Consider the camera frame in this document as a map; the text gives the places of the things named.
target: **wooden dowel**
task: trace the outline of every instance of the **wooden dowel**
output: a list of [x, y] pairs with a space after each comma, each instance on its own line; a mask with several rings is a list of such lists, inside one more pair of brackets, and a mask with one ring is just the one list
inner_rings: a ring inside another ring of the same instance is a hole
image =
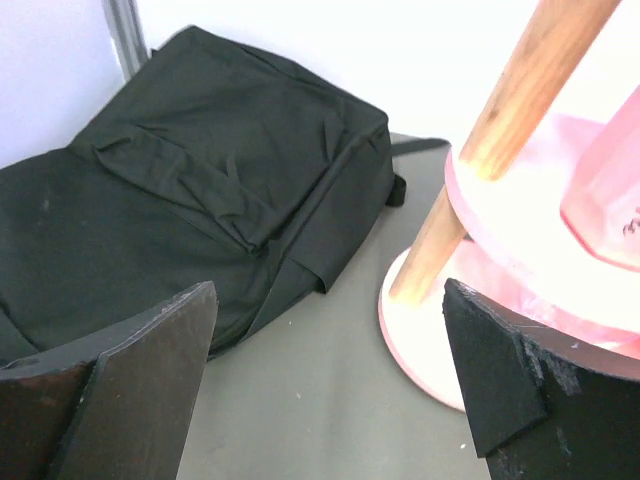
[[[620, 1], [540, 0], [460, 151], [479, 178], [504, 175]], [[465, 233], [443, 188], [391, 286], [392, 300], [418, 305]]]

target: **gray table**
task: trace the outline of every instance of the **gray table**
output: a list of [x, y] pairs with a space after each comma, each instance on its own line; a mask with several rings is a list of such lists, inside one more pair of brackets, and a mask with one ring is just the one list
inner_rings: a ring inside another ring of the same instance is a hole
[[487, 480], [464, 415], [388, 352], [377, 296], [443, 184], [444, 150], [402, 157], [407, 203], [386, 210], [331, 292], [211, 362], [179, 480]]

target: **white background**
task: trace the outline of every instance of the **white background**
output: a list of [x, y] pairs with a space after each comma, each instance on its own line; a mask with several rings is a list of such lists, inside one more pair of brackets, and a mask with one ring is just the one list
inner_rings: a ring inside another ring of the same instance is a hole
[[0, 168], [66, 145], [122, 83], [100, 0], [0, 0]]
[[[377, 105], [393, 131], [466, 136], [535, 0], [138, 0], [157, 47], [196, 24], [280, 53]], [[640, 82], [640, 0], [623, 0], [554, 109], [607, 121]]]

